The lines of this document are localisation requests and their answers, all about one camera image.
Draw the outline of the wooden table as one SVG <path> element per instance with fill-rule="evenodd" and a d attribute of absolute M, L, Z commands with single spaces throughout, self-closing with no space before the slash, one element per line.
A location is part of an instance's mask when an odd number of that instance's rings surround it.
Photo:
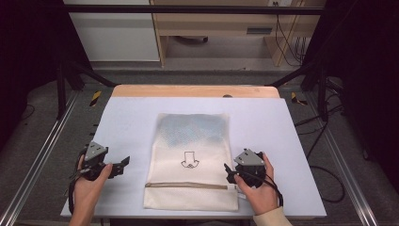
<path fill-rule="evenodd" d="M 112 97 L 227 97 L 279 98 L 274 87 L 206 85 L 118 85 Z"/>

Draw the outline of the person's right hand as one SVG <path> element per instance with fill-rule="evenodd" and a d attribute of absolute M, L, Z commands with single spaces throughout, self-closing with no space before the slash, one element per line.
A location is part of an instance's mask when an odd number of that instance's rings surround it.
<path fill-rule="evenodd" d="M 248 186 L 239 175 L 234 176 L 235 182 L 246 195 L 256 216 L 270 212 L 279 207 L 279 195 L 272 187 L 272 185 L 275 184 L 274 168 L 265 154 L 263 154 L 263 161 L 266 170 L 266 184 L 262 184 L 258 188 L 252 188 Z"/>

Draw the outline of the black curtain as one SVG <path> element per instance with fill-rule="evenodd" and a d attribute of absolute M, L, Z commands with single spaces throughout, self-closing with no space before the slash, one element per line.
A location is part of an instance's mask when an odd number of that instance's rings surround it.
<path fill-rule="evenodd" d="M 399 0 L 327 0 L 305 61 L 343 82 L 360 140 L 399 192 Z"/>
<path fill-rule="evenodd" d="M 19 123 L 28 93 L 56 80 L 57 59 L 90 68 L 63 0 L 0 0 L 0 150 Z"/>

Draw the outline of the dark chair base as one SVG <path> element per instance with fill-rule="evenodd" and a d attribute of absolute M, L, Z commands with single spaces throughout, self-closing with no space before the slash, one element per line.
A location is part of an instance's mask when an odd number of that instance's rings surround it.
<path fill-rule="evenodd" d="M 209 40 L 208 37 L 183 37 L 183 36 L 174 36 L 173 39 L 175 39 L 178 43 L 183 43 L 183 44 L 203 44 L 208 42 Z"/>

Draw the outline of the aluminium rail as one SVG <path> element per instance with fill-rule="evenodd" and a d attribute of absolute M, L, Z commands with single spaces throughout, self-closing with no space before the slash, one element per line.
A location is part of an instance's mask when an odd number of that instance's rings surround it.
<path fill-rule="evenodd" d="M 375 214 L 361 190 L 355 174 L 349 168 L 344 159 L 343 151 L 340 149 L 336 138 L 333 136 L 329 126 L 335 114 L 342 110 L 341 106 L 333 106 L 327 110 L 328 123 L 322 135 L 324 146 L 327 148 L 330 159 L 334 163 L 333 171 L 343 185 L 344 197 L 338 203 L 324 202 L 327 206 L 327 218 L 338 221 L 341 224 L 350 221 L 347 214 L 357 216 L 354 223 L 362 226 L 378 226 Z"/>
<path fill-rule="evenodd" d="M 72 94 L 67 102 L 65 111 L 61 114 L 60 118 L 54 123 L 49 135 L 45 139 L 43 145 L 40 148 L 33 164 L 31 165 L 28 173 L 25 175 L 24 180 L 19 186 L 16 194 L 14 195 L 12 201 L 8 205 L 5 212 L 0 217 L 0 226 L 12 226 L 16 221 L 17 217 L 21 213 L 24 204 L 29 197 L 33 186 L 37 182 L 41 171 L 54 149 L 56 142 L 63 131 L 63 128 L 71 115 L 73 108 L 75 106 L 76 100 L 79 96 L 78 91 L 72 91 Z"/>

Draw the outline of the person's left hand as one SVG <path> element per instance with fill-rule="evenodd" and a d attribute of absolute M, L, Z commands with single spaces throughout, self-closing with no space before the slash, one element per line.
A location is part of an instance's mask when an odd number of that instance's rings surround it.
<path fill-rule="evenodd" d="M 75 212 L 83 213 L 84 211 L 92 211 L 95 208 L 112 167 L 112 164 L 106 164 L 99 177 L 94 181 L 89 181 L 85 178 L 77 180 L 74 187 Z"/>

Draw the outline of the white table mat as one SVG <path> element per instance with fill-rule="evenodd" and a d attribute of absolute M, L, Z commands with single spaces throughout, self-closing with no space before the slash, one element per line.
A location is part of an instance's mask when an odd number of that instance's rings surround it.
<path fill-rule="evenodd" d="M 112 97 L 94 141 L 109 149 L 107 162 L 125 157 L 124 173 L 105 183 L 95 216 L 105 218 L 250 218 L 249 203 L 239 199 L 235 212 L 166 211 L 143 207 L 156 118 L 160 113 L 229 115 L 231 154 L 245 148 L 263 152 L 275 170 L 274 181 L 289 218 L 322 218 L 327 213 L 281 98 L 151 98 Z"/>

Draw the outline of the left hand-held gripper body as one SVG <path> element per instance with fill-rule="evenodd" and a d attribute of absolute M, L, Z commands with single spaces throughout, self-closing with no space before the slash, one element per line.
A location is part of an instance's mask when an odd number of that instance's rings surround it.
<path fill-rule="evenodd" d="M 89 181 L 96 180 L 105 166 L 104 158 L 107 153 L 107 147 L 91 141 L 88 144 L 79 174 Z"/>

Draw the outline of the black horizontal bar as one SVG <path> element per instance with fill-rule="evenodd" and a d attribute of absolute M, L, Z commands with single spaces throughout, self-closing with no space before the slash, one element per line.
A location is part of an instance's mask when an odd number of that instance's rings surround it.
<path fill-rule="evenodd" d="M 82 13 L 197 13 L 197 14 L 267 14 L 322 15 L 323 8 L 236 7 L 236 6 L 146 6 L 146 5 L 64 5 L 68 12 Z"/>

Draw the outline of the black metal stand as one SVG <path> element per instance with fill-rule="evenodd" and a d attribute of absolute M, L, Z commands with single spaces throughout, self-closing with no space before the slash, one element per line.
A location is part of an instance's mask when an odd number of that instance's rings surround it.
<path fill-rule="evenodd" d="M 57 119 L 60 120 L 67 111 L 66 89 L 65 82 L 68 82 L 73 90 L 82 90 L 85 86 L 81 74 L 85 74 L 90 78 L 98 81 L 109 88 L 114 88 L 117 83 L 114 83 L 101 75 L 94 72 L 92 69 L 83 66 L 75 61 L 63 61 L 56 69 L 56 86 L 57 86 L 57 102 L 58 113 Z"/>
<path fill-rule="evenodd" d="M 312 60 L 288 75 L 283 76 L 281 79 L 267 84 L 268 87 L 279 88 L 283 84 L 297 78 L 300 75 L 304 75 L 304 79 L 300 87 L 303 91 L 310 91 L 317 86 L 317 113 L 321 117 L 322 121 L 327 121 L 327 100 L 326 100 L 326 89 L 327 89 L 327 71 L 321 61 Z"/>

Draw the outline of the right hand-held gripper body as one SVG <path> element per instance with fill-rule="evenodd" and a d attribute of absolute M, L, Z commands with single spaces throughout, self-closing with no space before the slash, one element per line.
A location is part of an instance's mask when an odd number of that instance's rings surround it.
<path fill-rule="evenodd" d="M 254 153 L 251 149 L 244 149 L 234 158 L 235 169 L 249 187 L 259 187 L 266 176 L 263 153 Z"/>

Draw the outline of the cream mesh laundry bag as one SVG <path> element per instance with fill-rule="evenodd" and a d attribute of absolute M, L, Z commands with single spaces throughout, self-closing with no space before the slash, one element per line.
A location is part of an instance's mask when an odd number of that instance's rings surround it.
<path fill-rule="evenodd" d="M 171 211 L 238 210 L 231 165 L 229 116 L 160 114 L 144 189 L 144 206 Z"/>

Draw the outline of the wooden desk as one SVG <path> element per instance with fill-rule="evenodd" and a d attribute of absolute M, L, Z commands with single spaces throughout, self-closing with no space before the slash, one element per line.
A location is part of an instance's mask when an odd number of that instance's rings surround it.
<path fill-rule="evenodd" d="M 327 0 L 150 0 L 153 6 L 236 6 L 322 8 Z M 310 38 L 317 15 L 154 13 L 157 35 L 164 37 L 263 37 L 275 66 L 289 51 L 294 37 Z"/>

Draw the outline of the yellow black tape strip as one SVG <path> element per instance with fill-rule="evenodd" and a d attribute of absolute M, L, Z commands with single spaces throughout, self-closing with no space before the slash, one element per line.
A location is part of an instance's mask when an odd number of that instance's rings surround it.
<path fill-rule="evenodd" d="M 291 100 L 292 103 L 294 104 L 299 104 L 299 105 L 308 105 L 308 102 L 306 100 L 299 100 L 296 96 L 295 92 L 291 92 Z"/>
<path fill-rule="evenodd" d="M 95 106 L 97 104 L 101 94 L 102 94 L 102 92 L 100 90 L 96 90 L 92 96 L 89 106 Z"/>

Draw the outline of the white cabinet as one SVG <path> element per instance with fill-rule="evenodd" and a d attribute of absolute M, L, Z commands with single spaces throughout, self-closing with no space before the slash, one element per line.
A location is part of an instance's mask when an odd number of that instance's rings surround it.
<path fill-rule="evenodd" d="M 150 13 L 71 13 L 88 59 L 95 61 L 158 61 Z"/>

